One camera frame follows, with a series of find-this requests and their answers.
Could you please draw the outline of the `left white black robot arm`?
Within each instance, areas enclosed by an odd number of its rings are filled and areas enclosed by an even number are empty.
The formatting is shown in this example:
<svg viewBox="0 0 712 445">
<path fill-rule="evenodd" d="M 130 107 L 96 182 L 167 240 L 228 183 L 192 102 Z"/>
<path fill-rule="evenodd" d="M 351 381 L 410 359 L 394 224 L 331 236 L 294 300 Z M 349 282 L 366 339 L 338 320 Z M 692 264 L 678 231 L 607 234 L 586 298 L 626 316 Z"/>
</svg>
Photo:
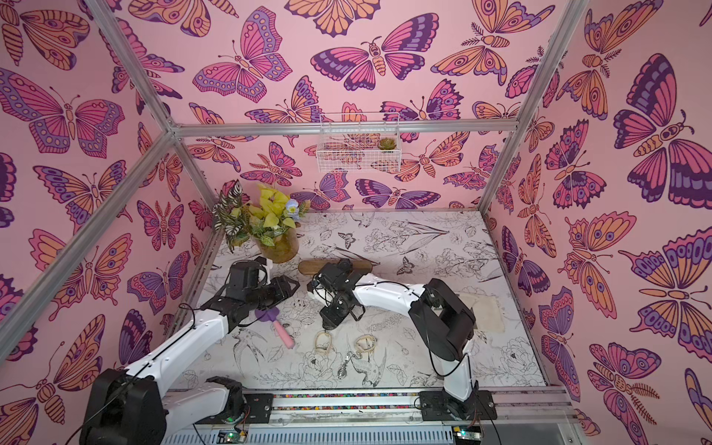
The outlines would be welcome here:
<svg viewBox="0 0 712 445">
<path fill-rule="evenodd" d="M 248 404 L 237 380 L 217 376 L 176 395 L 169 391 L 207 349 L 247 326 L 251 313 L 267 313 L 300 289 L 297 280 L 273 276 L 271 269 L 263 257 L 236 261 L 219 290 L 189 310 L 186 326 L 124 369 L 102 372 L 75 439 L 81 444 L 160 444 L 206 418 L 243 421 Z"/>
</svg>

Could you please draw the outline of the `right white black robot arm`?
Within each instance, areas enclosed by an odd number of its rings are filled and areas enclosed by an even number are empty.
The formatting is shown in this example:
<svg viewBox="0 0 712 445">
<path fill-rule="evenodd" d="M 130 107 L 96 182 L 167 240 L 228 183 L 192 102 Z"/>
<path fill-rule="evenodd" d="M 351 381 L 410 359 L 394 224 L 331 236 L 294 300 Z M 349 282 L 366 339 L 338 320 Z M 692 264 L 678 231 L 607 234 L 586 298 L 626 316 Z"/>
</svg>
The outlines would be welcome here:
<svg viewBox="0 0 712 445">
<path fill-rule="evenodd" d="M 439 408 L 455 419 L 471 421 L 484 412 L 487 404 L 479 396 L 469 357 L 476 315 L 444 281 L 404 284 L 376 276 L 370 266 L 348 259 L 302 261 L 299 270 L 311 278 L 309 296 L 324 302 L 320 316 L 326 331 L 349 318 L 361 321 L 369 308 L 410 318 L 433 371 L 443 380 L 437 402 L 428 402 L 426 394 L 419 396 L 423 408 Z"/>
</svg>

